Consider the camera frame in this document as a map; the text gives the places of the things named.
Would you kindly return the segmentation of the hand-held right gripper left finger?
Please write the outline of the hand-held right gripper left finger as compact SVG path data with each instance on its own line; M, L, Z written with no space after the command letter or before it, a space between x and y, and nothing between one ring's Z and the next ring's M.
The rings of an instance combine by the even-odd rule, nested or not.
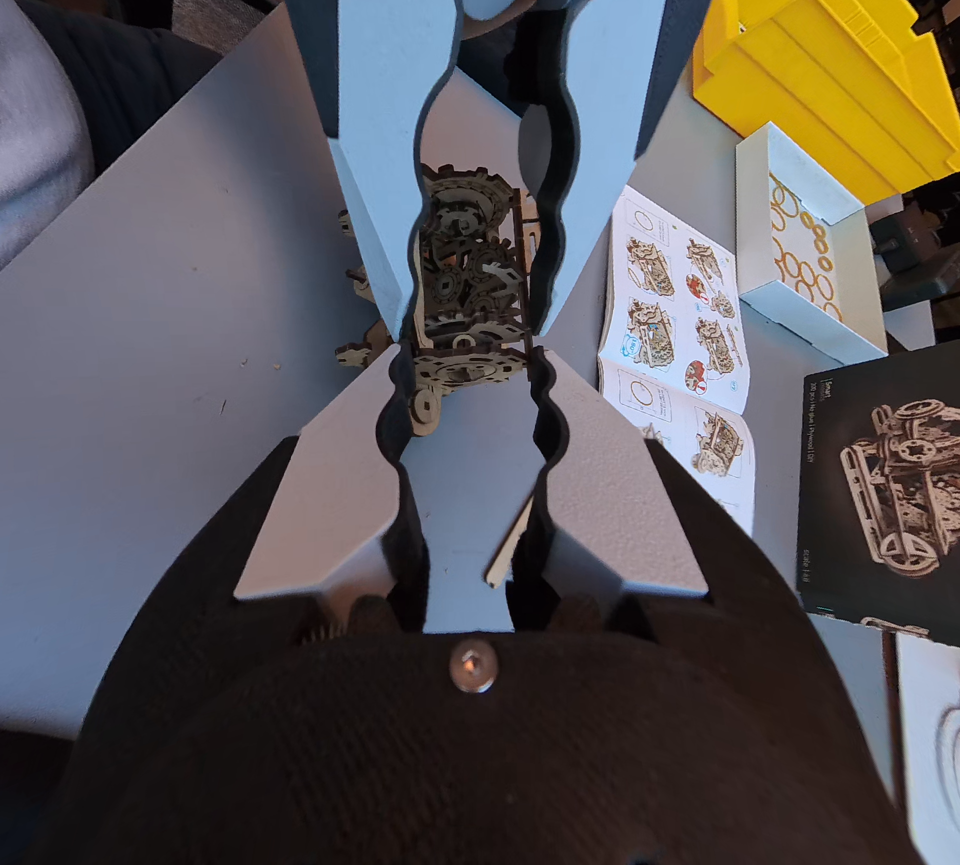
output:
M234 587L240 602L307 596L345 624L367 595L426 619L428 548L402 454L413 428L410 347L388 347L302 428Z

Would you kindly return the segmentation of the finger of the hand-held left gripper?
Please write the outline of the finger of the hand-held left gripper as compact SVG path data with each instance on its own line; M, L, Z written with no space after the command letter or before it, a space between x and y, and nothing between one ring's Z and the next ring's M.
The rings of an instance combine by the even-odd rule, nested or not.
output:
M531 326L555 322L636 161L666 0L537 0L519 168L540 239Z
M374 302L390 336L409 333L414 237L428 199L421 141L453 69L459 0L337 0L338 127L330 148Z

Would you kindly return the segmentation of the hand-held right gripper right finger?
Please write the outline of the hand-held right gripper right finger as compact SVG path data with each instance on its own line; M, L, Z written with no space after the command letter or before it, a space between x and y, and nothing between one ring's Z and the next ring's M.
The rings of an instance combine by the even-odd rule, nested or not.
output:
M543 464L510 559L513 629L545 630L584 597L602 623L638 595L702 599L706 578L646 440L557 353L529 366Z

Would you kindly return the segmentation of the wooden mechanical model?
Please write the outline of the wooden mechanical model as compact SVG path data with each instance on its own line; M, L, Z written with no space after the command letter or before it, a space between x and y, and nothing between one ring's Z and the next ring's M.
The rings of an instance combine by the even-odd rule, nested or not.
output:
M422 164L430 212L414 243L417 290L407 337L414 435L437 427L442 399L521 372L533 347L530 270L541 241L532 195L485 167Z

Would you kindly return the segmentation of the grey desk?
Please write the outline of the grey desk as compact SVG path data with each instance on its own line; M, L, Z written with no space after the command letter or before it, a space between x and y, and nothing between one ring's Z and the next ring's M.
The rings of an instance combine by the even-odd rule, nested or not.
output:
M684 74L630 185L736 244L738 137ZM376 318L284 7L2 271L2 729L76 737L155 584L354 376ZM752 536L795 582L801 405L831 357L749 306ZM511 629L483 573L543 458L526 375L443 401L407 446L426 628Z

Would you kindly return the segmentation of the assembly instruction booklet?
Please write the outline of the assembly instruction booklet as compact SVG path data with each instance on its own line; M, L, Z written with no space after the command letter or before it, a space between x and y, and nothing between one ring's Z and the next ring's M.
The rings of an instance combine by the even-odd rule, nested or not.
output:
M626 186L611 213L599 390L748 535L756 456L737 261Z

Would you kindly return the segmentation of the black model kit box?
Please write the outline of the black model kit box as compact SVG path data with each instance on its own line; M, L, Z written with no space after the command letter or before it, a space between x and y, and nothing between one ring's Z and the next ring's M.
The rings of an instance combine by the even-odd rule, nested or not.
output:
M959 343L804 379L796 582L810 614L959 643Z

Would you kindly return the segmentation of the yellow plastic bin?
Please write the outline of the yellow plastic bin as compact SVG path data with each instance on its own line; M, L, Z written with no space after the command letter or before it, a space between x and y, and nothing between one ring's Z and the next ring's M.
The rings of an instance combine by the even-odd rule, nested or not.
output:
M907 0L712 0L694 98L743 138L773 123L863 204L954 174L959 120Z

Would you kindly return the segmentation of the white cardboard box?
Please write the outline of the white cardboard box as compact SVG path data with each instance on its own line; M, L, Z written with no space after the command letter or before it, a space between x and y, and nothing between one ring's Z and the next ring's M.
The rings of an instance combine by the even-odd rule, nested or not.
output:
M773 123L735 154L740 298L843 365L888 354L863 203Z

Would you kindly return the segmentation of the person's white shirt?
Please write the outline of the person's white shirt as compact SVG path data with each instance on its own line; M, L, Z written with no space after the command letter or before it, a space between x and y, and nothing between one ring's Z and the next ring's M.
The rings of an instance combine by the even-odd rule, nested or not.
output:
M1 266L93 176L88 124L73 85L18 2L1 0Z

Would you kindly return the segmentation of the dark green box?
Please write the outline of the dark green box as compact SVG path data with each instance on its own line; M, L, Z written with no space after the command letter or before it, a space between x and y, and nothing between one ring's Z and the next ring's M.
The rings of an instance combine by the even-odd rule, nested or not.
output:
M873 221L869 231L873 253L889 273L879 285L883 312L958 293L958 245L941 245L932 215L917 201Z

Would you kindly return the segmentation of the tablet screen on stand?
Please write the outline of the tablet screen on stand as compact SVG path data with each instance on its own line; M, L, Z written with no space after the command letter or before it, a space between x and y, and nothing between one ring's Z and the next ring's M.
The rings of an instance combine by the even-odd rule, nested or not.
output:
M959 862L959 650L896 637L904 798L927 864Z

